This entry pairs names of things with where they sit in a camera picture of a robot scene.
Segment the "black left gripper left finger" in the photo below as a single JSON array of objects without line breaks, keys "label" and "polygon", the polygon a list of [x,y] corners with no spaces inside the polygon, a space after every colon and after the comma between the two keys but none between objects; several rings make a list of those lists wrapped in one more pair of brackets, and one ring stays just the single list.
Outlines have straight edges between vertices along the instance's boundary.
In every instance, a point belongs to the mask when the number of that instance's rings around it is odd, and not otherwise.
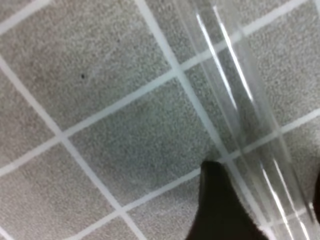
[{"label": "black left gripper left finger", "polygon": [[186,239],[268,239],[243,207],[220,162],[205,160],[201,163],[198,208]]}]

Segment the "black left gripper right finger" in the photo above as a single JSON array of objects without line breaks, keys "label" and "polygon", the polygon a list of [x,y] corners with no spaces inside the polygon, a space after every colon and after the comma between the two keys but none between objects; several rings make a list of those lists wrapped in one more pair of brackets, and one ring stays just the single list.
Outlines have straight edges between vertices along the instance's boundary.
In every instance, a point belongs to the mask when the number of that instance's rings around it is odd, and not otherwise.
[{"label": "black left gripper right finger", "polygon": [[320,173],[319,172],[314,185],[312,206],[313,206],[315,218],[319,223],[320,222]]}]

